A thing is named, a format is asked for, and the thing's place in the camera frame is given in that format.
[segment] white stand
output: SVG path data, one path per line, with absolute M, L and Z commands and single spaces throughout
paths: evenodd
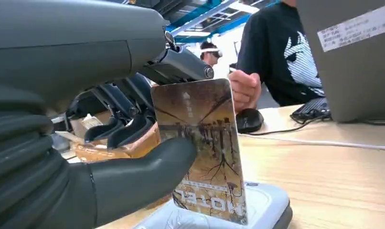
M 280 218 L 291 220 L 288 195 L 278 187 L 246 182 L 246 204 L 247 226 L 179 208 L 170 200 L 134 229 L 280 229 Z

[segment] laptop lid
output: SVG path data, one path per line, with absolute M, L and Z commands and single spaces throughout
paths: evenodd
M 385 0 L 297 0 L 338 122 L 385 119 Z

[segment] human hand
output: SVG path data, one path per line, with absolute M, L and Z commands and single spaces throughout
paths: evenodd
M 228 75 L 233 92 L 235 112 L 239 113 L 246 108 L 256 108 L 261 94 L 261 82 L 257 73 L 248 75 L 236 70 Z

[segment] black t-shirt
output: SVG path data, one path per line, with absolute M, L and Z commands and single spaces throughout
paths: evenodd
M 258 73 L 281 106 L 324 97 L 297 9 L 277 3 L 253 14 L 245 25 L 237 68 Z

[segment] vr headset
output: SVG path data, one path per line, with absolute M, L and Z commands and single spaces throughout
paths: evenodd
M 212 53 L 216 58 L 222 57 L 222 52 L 217 48 L 201 49 L 201 53 L 209 52 Z

